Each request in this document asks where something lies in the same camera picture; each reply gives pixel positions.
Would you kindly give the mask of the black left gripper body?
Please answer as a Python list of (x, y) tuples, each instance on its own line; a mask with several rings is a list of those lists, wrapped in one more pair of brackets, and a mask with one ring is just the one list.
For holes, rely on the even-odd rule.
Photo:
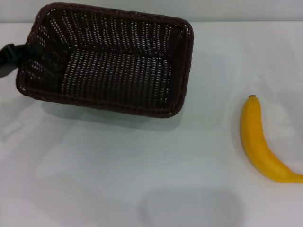
[(0, 77), (9, 75), (17, 68), (17, 52), (14, 44), (8, 44), (0, 50)]

